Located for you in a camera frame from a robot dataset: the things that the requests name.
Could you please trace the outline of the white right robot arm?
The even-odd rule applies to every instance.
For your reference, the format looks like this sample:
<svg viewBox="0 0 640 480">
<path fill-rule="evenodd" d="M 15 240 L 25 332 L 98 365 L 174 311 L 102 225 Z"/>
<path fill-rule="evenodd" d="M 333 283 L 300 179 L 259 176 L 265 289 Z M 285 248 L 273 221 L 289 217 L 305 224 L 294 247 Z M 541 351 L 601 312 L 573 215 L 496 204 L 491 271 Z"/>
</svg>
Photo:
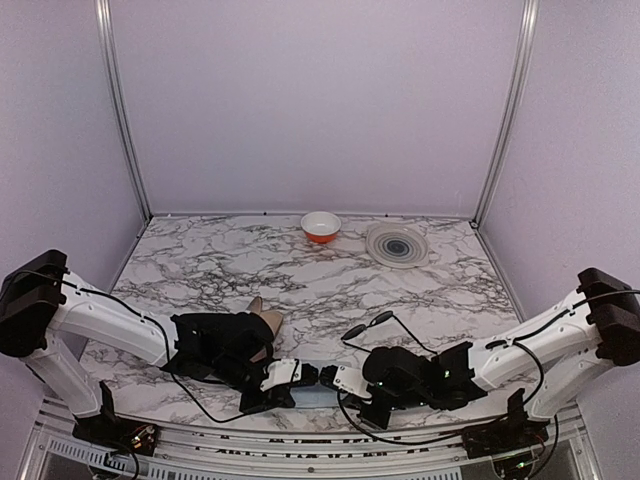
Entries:
<svg viewBox="0 0 640 480">
<path fill-rule="evenodd" d="M 359 418 L 385 429 L 397 409 L 461 409 L 537 369 L 540 382 L 524 399 L 524 410 L 514 410 L 495 428 L 502 446 L 519 446 L 534 422 L 550 420 L 588 383 L 639 361 L 638 291 L 597 268 L 578 279 L 564 299 L 505 333 L 430 358 L 402 347 L 373 349 L 362 366 L 369 395 Z"/>
</svg>

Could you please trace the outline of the brown fabric case red stripe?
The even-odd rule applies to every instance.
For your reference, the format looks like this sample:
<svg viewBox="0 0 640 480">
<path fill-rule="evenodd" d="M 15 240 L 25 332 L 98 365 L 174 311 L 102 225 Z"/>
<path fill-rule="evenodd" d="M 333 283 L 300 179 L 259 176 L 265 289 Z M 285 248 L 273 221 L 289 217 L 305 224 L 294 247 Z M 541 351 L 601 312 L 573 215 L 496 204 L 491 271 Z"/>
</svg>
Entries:
<svg viewBox="0 0 640 480">
<path fill-rule="evenodd" d="M 273 353 L 273 342 L 277 339 L 284 322 L 284 315 L 277 310 L 265 310 L 263 298 L 261 296 L 254 297 L 249 303 L 246 313 L 259 317 L 261 322 L 270 330 L 270 340 L 266 346 L 263 346 L 251 359 L 252 364 L 258 364 L 260 361 L 271 358 Z"/>
</svg>

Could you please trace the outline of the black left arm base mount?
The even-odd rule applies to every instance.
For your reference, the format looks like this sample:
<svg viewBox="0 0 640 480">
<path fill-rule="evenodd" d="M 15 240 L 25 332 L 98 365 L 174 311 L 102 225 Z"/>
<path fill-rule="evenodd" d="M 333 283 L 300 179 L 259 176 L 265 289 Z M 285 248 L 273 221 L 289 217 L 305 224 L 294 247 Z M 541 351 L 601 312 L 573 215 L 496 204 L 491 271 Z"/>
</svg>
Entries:
<svg viewBox="0 0 640 480">
<path fill-rule="evenodd" d="M 72 436 L 104 447 L 151 457 L 156 449 L 159 426 L 118 416 L 110 389 L 103 381 L 98 385 L 101 392 L 98 413 L 89 417 L 75 416 Z"/>
</svg>

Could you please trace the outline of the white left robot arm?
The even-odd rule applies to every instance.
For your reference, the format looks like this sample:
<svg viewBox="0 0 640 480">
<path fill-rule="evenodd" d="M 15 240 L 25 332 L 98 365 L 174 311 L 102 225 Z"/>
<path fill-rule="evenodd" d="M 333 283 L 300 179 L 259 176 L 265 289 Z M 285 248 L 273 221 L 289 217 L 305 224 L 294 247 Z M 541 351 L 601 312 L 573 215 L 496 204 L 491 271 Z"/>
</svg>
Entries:
<svg viewBox="0 0 640 480">
<path fill-rule="evenodd" d="M 106 445 L 125 438 L 108 388 L 80 365 L 61 334 L 85 337 L 127 352 L 169 374 L 222 384 L 241 394 L 240 414 L 293 408 L 296 360 L 276 360 L 277 312 L 186 313 L 138 311 L 95 289 L 49 250 L 9 273 L 1 284 L 1 352 L 22 360 Z"/>
</svg>

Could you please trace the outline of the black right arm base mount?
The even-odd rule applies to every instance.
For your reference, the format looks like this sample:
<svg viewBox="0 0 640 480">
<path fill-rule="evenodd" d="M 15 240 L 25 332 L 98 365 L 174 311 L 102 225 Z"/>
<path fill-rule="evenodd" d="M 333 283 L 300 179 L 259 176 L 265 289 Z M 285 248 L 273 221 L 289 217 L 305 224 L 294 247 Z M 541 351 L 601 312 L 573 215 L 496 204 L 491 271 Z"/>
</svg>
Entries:
<svg viewBox="0 0 640 480">
<path fill-rule="evenodd" d="M 549 421 L 529 418 L 524 408 L 524 392 L 519 388 L 508 398 L 507 412 L 502 417 L 462 430 L 462 445 L 469 459 L 503 454 L 549 439 Z"/>
</svg>

